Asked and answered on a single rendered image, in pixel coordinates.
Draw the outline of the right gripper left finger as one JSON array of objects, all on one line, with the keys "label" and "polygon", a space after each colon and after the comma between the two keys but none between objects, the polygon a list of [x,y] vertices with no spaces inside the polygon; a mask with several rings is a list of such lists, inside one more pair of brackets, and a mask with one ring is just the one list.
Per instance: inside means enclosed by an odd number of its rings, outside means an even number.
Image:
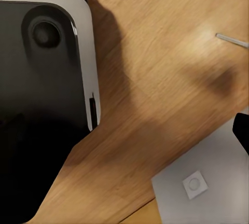
[{"label": "right gripper left finger", "polygon": [[0,175],[26,133],[27,126],[22,113],[0,119]]}]

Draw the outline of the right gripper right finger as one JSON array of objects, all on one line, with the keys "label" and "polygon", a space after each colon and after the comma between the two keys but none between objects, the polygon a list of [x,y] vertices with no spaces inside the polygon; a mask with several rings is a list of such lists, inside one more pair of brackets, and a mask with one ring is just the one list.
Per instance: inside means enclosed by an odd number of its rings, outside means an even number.
[{"label": "right gripper right finger", "polygon": [[236,114],[232,131],[249,154],[249,115]]}]

